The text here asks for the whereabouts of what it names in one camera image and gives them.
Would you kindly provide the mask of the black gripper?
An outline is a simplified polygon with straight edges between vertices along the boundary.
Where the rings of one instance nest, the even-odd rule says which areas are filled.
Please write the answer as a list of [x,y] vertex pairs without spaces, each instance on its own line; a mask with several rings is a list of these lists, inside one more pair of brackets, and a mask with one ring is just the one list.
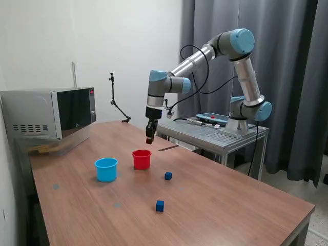
[[152,124],[146,126],[146,137],[148,140],[154,141],[158,120],[162,117],[162,110],[157,108],[146,107],[146,118],[153,120]]

